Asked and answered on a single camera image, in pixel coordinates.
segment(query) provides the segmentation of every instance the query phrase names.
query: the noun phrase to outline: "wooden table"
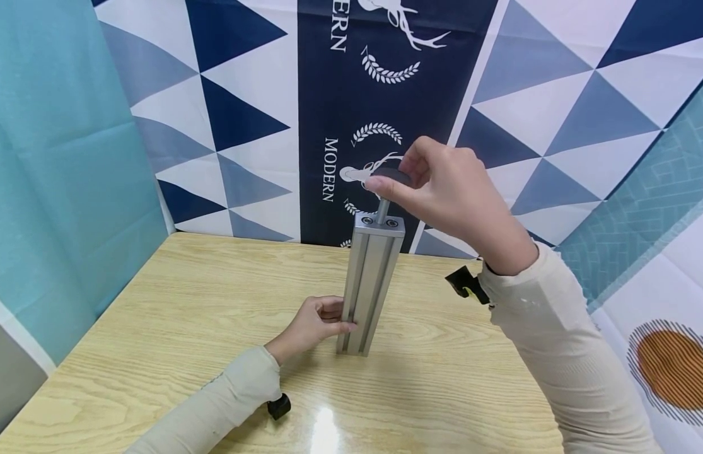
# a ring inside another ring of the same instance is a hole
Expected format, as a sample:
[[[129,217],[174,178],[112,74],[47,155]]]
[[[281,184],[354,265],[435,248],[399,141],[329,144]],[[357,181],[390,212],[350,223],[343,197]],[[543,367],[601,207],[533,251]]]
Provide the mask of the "wooden table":
[[[8,426],[0,454],[122,452],[278,334],[305,296],[342,294],[347,255],[172,235]],[[400,257],[369,357],[338,356],[329,339],[288,362],[293,410],[274,422],[261,408],[213,453],[562,452],[513,345],[444,281],[463,263]]]

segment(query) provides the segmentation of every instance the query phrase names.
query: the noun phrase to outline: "hand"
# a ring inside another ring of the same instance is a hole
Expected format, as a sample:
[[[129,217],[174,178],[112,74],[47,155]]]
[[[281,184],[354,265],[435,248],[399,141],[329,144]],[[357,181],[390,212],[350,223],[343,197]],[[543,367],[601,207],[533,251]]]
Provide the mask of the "hand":
[[[278,365],[295,354],[316,347],[332,335],[351,333],[356,324],[342,322],[344,300],[340,296],[309,296],[288,328],[265,345]]]
[[[447,147],[420,137],[404,154],[399,170],[412,178],[411,187],[391,178],[370,177],[366,189],[470,244],[498,274],[514,276],[538,257],[527,230],[510,214],[470,148]]]

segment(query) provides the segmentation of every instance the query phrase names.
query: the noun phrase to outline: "laurel wreath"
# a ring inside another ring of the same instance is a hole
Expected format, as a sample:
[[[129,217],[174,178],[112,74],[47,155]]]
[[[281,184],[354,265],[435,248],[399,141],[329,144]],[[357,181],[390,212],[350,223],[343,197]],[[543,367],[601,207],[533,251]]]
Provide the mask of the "laurel wreath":
[[[386,123],[369,123],[367,125],[361,126],[359,130],[353,133],[351,145],[353,147],[356,147],[356,143],[361,142],[362,140],[366,139],[367,137],[373,134],[386,134],[390,138],[394,139],[394,142],[401,145],[401,134],[399,134],[396,129]]]
[[[408,78],[417,74],[419,71],[419,64],[421,63],[416,62],[414,65],[411,65],[402,71],[389,71],[388,69],[384,69],[379,66],[379,63],[376,62],[376,57],[369,53],[368,46],[361,51],[361,54],[364,56],[364,58],[361,59],[361,65],[364,66],[364,69],[367,73],[369,73],[373,80],[381,83],[404,82],[405,80],[408,80]]]
[[[349,199],[344,201],[344,208],[352,216],[355,216],[357,213],[369,214],[370,216],[376,214],[376,211],[374,213],[369,213],[369,211],[362,211],[358,209],[354,204],[352,204],[352,202],[349,201]]]

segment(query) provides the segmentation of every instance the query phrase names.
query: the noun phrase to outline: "beige sleeve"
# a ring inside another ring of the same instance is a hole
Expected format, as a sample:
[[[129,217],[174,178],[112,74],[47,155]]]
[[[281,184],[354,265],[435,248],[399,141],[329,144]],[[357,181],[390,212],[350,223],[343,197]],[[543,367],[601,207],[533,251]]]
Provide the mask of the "beige sleeve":
[[[567,454],[661,453],[624,365],[595,328],[574,274],[546,245],[518,276],[484,267],[492,322],[541,387]]]
[[[262,404],[281,398],[280,367],[255,347],[162,417],[127,454],[208,454]]]

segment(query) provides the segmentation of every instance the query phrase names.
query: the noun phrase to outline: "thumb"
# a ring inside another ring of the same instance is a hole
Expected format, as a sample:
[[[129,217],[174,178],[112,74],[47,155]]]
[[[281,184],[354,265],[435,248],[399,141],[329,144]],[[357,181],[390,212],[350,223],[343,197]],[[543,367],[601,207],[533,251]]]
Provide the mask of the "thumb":
[[[331,337],[332,335],[352,333],[359,328],[355,323],[352,322],[336,322],[336,323],[325,323],[323,325],[326,331],[326,337]]]
[[[414,204],[417,192],[407,185],[388,177],[369,177],[364,183],[366,189],[374,192],[388,201],[398,204],[409,210],[409,206]]]

